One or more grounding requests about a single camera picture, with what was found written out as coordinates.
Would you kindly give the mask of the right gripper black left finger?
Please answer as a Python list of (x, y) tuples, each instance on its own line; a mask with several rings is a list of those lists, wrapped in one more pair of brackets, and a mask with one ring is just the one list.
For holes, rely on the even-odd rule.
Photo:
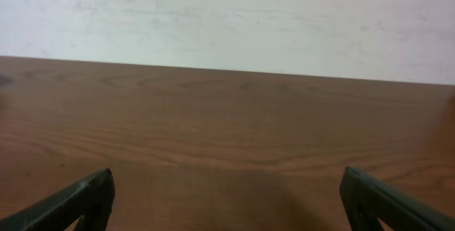
[(115, 197), (113, 175), (104, 168), (1, 220), (2, 230), (105, 231)]

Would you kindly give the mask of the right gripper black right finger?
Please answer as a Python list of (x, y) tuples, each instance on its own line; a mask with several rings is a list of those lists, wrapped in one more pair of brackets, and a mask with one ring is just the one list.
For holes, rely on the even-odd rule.
[(346, 167), (340, 196), (352, 230), (454, 231), (454, 219), (358, 168)]

